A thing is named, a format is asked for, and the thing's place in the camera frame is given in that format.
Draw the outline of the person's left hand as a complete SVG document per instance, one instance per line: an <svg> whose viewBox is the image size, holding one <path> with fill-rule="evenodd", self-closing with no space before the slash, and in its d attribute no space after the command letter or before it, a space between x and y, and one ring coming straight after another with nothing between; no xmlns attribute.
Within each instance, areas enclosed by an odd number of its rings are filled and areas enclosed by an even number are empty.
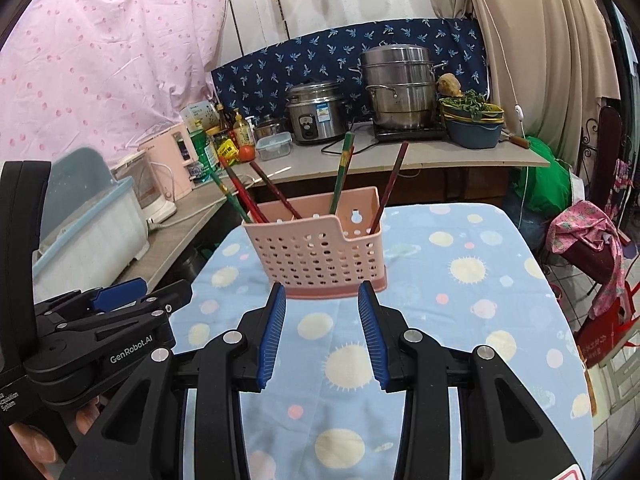
<svg viewBox="0 0 640 480"><path fill-rule="evenodd" d="M76 413L75 425L81 434L86 434L100 416L100 405L100 398L97 396ZM52 480L53 476L47 466L57 463L60 459L52 442L38 429L21 422L11 425L10 430L43 478Z"/></svg>

